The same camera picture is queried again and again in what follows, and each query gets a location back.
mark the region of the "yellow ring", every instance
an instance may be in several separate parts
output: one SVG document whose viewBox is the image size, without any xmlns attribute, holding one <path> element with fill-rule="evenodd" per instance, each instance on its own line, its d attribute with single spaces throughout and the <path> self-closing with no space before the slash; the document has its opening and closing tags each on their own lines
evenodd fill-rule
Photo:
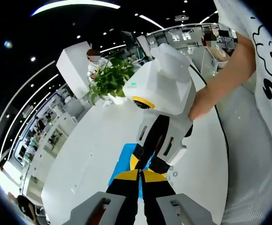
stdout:
<svg viewBox="0 0 272 225">
<path fill-rule="evenodd" d="M 149 102 L 149 101 L 147 101 L 147 100 L 145 100 L 145 99 L 143 99 L 141 97 L 132 97 L 132 100 L 142 102 L 142 103 L 148 105 L 151 109 L 155 108 L 154 104 L 152 104 L 151 102 Z"/>
</svg>

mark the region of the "human arm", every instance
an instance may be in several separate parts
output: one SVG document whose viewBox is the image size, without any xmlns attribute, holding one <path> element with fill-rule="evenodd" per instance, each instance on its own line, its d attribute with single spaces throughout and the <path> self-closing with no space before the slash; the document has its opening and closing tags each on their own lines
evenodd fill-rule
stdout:
<svg viewBox="0 0 272 225">
<path fill-rule="evenodd" d="M 36 214 L 35 214 L 35 209 L 34 207 L 32 206 L 32 204 L 29 204 L 29 210 L 31 211 L 32 215 L 33 215 L 33 222 L 35 225 L 38 225 L 38 221 L 37 221 L 37 217 L 36 217 Z"/>
<path fill-rule="evenodd" d="M 248 38 L 238 35 L 238 45 L 226 66 L 196 94 L 189 117 L 194 120 L 206 113 L 232 92 L 247 81 L 256 69 L 255 50 Z"/>
<path fill-rule="evenodd" d="M 210 47 L 209 50 L 220 62 L 226 62 L 230 59 L 230 56 L 223 49 L 219 51 L 216 47 Z"/>
</svg>

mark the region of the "wall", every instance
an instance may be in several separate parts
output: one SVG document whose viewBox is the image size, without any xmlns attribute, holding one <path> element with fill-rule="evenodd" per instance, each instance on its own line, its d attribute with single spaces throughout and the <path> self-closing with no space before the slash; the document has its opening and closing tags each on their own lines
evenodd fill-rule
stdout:
<svg viewBox="0 0 272 225">
<path fill-rule="evenodd" d="M 89 62 L 86 57 L 88 49 L 90 46 L 87 41 L 70 46 L 62 51 L 56 64 L 69 88 L 78 99 L 83 98 L 88 92 Z"/>
</svg>

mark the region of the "person in white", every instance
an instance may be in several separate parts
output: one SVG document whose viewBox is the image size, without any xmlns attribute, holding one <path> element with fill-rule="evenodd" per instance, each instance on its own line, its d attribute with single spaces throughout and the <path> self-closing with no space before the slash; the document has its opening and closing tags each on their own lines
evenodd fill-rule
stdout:
<svg viewBox="0 0 272 225">
<path fill-rule="evenodd" d="M 101 57 L 100 52 L 97 50 L 89 49 L 86 56 L 89 60 L 87 77 L 90 82 L 93 82 L 96 73 L 100 68 L 104 68 L 105 66 L 112 66 L 112 63 L 109 60 Z"/>
<path fill-rule="evenodd" d="M 190 118 L 206 113 L 256 72 L 255 100 L 272 136 L 272 37 L 239 0 L 214 0 L 219 23 L 237 32 L 238 44 L 226 66 L 197 92 Z"/>
<path fill-rule="evenodd" d="M 220 62 L 227 62 L 230 56 L 217 45 L 217 37 L 212 33 L 208 32 L 203 37 L 203 44 L 207 46 L 212 55 Z"/>
</svg>

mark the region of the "black ceiling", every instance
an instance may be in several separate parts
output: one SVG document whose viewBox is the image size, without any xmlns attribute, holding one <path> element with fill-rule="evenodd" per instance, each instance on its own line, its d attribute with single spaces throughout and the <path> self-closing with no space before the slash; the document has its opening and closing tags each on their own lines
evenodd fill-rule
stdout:
<svg viewBox="0 0 272 225">
<path fill-rule="evenodd" d="M 203 6 L 197 0 L 188 0 L 187 3 L 184 0 L 105 1 L 120 5 L 121 8 L 71 5 L 50 9 L 31 17 L 37 8 L 48 1 L 0 2 L 0 115 L 18 88 L 42 67 L 53 60 L 57 61 L 64 48 L 88 41 L 93 44 L 93 48 L 103 50 L 123 44 L 118 35 L 119 30 L 135 31 L 135 35 L 140 35 L 141 32 L 146 34 L 160 29 L 135 16 L 135 13 L 144 15 L 163 27 L 170 27 L 181 24 L 174 21 L 176 15 L 186 14 L 189 17 L 184 24 L 198 23 L 216 10 L 213 0 L 204 1 Z M 207 22 L 217 21 L 218 16 L 214 15 Z M 6 40 L 12 42 L 13 48 L 4 47 Z M 30 62 L 32 56 L 36 57 L 35 62 Z M 57 72 L 53 65 L 36 76 L 33 79 L 34 89 L 25 88 L 16 98 L 14 107 L 19 110 L 35 92 L 35 88 Z M 39 94 L 36 98 L 39 100 L 43 95 Z"/>
</svg>

